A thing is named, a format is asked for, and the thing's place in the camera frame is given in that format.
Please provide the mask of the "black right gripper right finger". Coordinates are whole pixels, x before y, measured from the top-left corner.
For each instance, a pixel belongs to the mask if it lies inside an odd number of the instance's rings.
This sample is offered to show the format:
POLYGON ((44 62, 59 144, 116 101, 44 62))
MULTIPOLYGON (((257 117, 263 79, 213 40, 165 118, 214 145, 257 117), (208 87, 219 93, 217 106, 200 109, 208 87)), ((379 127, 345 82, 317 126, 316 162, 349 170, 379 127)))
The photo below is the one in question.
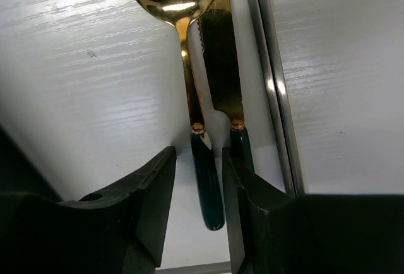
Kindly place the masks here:
POLYGON ((403 272, 403 196, 293 198, 229 148, 222 173, 233 273, 403 272))

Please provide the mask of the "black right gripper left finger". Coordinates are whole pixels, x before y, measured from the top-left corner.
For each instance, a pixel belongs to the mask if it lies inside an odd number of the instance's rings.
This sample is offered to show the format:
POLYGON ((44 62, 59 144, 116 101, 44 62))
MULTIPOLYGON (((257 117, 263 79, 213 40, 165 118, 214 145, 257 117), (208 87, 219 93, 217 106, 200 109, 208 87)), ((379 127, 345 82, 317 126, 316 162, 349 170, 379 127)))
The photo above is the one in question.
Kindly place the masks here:
POLYGON ((154 273, 161 265, 176 152, 64 201, 1 132, 2 273, 154 273))

